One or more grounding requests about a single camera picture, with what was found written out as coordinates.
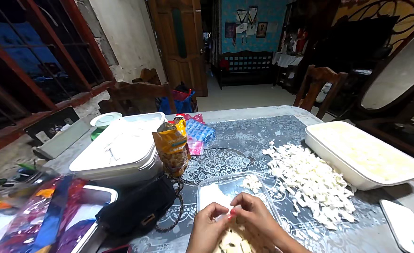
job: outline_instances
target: smartphone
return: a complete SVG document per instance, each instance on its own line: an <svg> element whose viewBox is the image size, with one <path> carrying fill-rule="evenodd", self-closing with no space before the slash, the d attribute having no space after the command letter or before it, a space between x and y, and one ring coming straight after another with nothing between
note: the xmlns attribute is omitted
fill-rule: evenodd
<svg viewBox="0 0 414 253"><path fill-rule="evenodd" d="M129 244L119 246L118 248L109 249L102 253L132 253L132 248Z"/></svg>

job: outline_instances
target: white cloth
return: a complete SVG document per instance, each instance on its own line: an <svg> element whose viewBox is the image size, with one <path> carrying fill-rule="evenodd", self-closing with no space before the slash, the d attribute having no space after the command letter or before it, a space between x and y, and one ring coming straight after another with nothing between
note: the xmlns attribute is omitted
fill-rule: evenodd
<svg viewBox="0 0 414 253"><path fill-rule="evenodd" d="M288 67L289 65L297 66L301 62L302 58L303 56L298 57L294 55L276 53L273 57L273 64L277 64L279 67Z"/></svg>
<svg viewBox="0 0 414 253"><path fill-rule="evenodd" d="M326 96L327 96L327 93L329 92L329 90L330 90L330 87L332 87L332 84L331 83L329 83L329 82L327 82L324 86L323 86L323 88L321 89L321 91L320 91L320 93L318 94L318 96L316 97L316 102L318 102L318 103L322 103L323 101L324 101L324 99L326 98Z"/></svg>

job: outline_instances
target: floor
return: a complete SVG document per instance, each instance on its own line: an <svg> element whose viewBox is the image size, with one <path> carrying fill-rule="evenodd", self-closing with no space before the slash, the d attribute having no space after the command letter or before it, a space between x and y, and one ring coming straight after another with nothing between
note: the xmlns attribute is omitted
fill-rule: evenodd
<svg viewBox="0 0 414 253"><path fill-rule="evenodd" d="M293 105L296 95L273 84L228 86L220 89L218 81L207 72L208 97L197 98L199 112L241 109L263 106ZM312 108L316 115L317 107ZM329 122L334 117L327 114L323 121Z"/></svg>

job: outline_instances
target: clear plastic container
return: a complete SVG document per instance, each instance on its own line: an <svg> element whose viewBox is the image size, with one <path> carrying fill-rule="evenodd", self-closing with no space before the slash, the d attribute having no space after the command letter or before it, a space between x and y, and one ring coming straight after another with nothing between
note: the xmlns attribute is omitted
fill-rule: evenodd
<svg viewBox="0 0 414 253"><path fill-rule="evenodd" d="M263 185L263 187L259 189L259 192L253 193L249 188L241 187L241 185L243 184L243 180L247 175L257 176L257 179ZM222 194L217 194L214 191L203 193L203 191L201 190L203 187L211 186L214 184L218 185L218 188L222 192ZM266 208L270 211L273 218L279 223L279 225L282 226L280 215L277 212L276 206L274 205L273 200L268 194L268 191L266 190L265 184L263 184L263 181L259 177L259 175L255 174L252 171L246 171L230 175L222 175L218 177L205 179L202 182L200 182L198 186L197 211L202 210L204 206L210 204L211 202L217 202L218 204L221 204L229 208L228 203L230 204L234 197L241 192L246 192L250 195L260 198L266 205Z"/></svg>

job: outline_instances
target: blue wallpaper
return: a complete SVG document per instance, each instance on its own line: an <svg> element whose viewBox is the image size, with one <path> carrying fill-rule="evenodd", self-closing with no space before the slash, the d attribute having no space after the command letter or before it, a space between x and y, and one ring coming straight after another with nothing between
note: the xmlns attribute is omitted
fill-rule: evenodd
<svg viewBox="0 0 414 253"><path fill-rule="evenodd" d="M243 44L241 43L242 34L237 34L236 44L233 46L233 39L224 38L226 22L237 22L237 9L247 10L250 5L258 6L258 22L277 22L277 32L267 32L266 38L256 38L255 34L248 37L246 43L246 33L244 33ZM280 33L282 32L283 18L287 0L222 0L221 1L221 49L222 53L236 53L243 50L254 52L277 50L279 45Z"/></svg>

